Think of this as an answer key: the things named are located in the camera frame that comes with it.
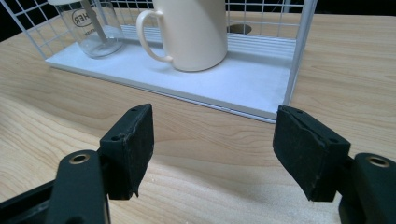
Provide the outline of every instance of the white tray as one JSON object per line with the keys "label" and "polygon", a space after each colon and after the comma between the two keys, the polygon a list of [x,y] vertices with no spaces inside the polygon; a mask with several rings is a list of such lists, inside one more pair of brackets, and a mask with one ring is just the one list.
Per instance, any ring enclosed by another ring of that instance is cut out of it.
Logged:
{"label": "white tray", "polygon": [[[175,97],[237,115],[275,122],[284,103],[296,41],[229,34],[229,50],[219,65],[183,73],[150,58],[135,28],[122,27],[126,45],[116,53],[91,59],[75,43],[48,58],[53,67]],[[163,55],[157,28],[146,28],[150,45]]]}

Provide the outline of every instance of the wood grain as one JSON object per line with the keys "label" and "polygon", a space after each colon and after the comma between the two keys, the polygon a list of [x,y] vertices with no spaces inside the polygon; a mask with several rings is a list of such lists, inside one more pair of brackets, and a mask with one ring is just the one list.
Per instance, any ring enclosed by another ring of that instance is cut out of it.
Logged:
{"label": "wood grain", "polygon": [[[396,161],[396,19],[316,15],[291,105]],[[153,104],[155,151],[140,197],[113,223],[337,223],[272,150],[274,125],[48,67],[24,35],[0,43],[0,201],[55,177],[130,107]]]}

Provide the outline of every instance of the clear glass bottle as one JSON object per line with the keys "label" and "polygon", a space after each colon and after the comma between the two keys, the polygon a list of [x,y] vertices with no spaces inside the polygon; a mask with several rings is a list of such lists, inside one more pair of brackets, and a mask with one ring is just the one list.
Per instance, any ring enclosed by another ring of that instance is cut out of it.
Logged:
{"label": "clear glass bottle", "polygon": [[123,45],[120,23],[110,0],[48,0],[88,56],[107,56]]}

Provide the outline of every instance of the pitcher handle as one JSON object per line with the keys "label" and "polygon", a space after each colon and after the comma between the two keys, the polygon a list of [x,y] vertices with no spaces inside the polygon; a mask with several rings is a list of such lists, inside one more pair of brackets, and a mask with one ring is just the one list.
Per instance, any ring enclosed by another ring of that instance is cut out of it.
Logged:
{"label": "pitcher handle", "polygon": [[137,17],[136,20],[136,30],[137,30],[137,36],[139,37],[140,44],[142,45],[143,49],[148,53],[149,56],[151,56],[153,59],[164,62],[164,63],[170,63],[173,61],[173,58],[169,55],[166,55],[164,57],[160,57],[157,54],[155,54],[151,48],[149,47],[149,43],[146,40],[145,36],[145,20],[148,17],[156,17],[158,20],[160,20],[163,17],[163,13],[161,11],[154,11],[154,10],[146,10],[140,13],[140,15]]}

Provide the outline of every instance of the metal lid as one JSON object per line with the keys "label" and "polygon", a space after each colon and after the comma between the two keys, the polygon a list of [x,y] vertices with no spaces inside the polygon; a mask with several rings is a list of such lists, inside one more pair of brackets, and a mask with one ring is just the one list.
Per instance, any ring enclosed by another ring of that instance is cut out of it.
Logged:
{"label": "metal lid", "polygon": [[80,0],[48,0],[48,1],[53,6],[59,6],[59,5],[65,5],[65,4],[79,2]]}

